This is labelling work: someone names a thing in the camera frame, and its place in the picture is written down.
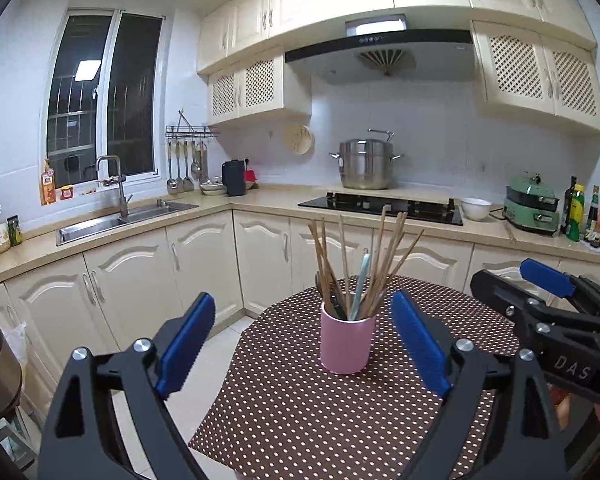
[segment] window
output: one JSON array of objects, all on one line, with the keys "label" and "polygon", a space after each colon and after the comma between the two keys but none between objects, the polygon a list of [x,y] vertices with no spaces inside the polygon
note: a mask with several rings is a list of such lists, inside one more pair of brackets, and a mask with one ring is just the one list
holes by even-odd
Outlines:
[{"label": "window", "polygon": [[[56,186],[97,180],[99,155],[119,156],[127,176],[155,174],[154,83],[161,28],[162,19],[150,16],[69,12],[46,121],[46,158],[56,172]],[[105,176],[117,174],[112,162],[101,170]]]}]

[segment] brown tablecloth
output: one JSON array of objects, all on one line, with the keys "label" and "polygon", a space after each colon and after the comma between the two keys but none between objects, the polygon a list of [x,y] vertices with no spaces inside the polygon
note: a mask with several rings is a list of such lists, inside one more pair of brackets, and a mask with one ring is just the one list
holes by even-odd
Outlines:
[{"label": "brown tablecloth", "polygon": [[[315,288],[268,308],[240,337],[222,389],[189,445],[246,476],[269,479],[395,479],[440,406],[424,387],[390,319],[406,288],[456,337],[513,354],[507,321],[456,290],[396,277],[376,323],[369,363],[340,376],[320,364]],[[482,396],[452,477],[468,472],[491,410]]]}]

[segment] blue gripper pad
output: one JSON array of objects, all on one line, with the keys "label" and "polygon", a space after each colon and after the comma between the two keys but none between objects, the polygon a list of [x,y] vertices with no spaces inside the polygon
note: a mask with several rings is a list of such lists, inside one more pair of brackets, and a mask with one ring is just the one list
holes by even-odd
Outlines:
[{"label": "blue gripper pad", "polygon": [[427,388],[437,396],[445,397],[451,389],[445,373],[446,356],[411,301],[401,291],[394,294],[391,300],[394,325]]},{"label": "blue gripper pad", "polygon": [[179,392],[189,375],[193,363],[200,353],[206,337],[216,319],[216,304],[207,293],[196,299],[197,305],[190,308],[176,336],[160,359],[160,378],[155,385],[162,400],[173,392]]},{"label": "blue gripper pad", "polygon": [[568,298],[575,291],[573,283],[566,274],[531,258],[520,264],[520,275],[558,298]]}]

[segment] pot lid handle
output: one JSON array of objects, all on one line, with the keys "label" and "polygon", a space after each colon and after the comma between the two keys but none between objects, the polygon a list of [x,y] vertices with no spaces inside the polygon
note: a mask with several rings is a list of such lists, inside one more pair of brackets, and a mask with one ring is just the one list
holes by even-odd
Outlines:
[{"label": "pot lid handle", "polygon": [[387,142],[391,142],[391,139],[394,138],[394,133],[390,132],[389,130],[374,130],[373,128],[369,128],[367,131],[375,134],[385,134]]}]

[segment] utensil holder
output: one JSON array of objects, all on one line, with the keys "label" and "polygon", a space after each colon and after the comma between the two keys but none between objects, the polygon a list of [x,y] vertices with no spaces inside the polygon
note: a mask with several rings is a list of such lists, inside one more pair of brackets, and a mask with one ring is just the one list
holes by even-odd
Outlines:
[{"label": "utensil holder", "polygon": [[320,306],[320,362],[335,374],[354,374],[366,366],[376,330],[376,316],[358,321],[331,317]]}]

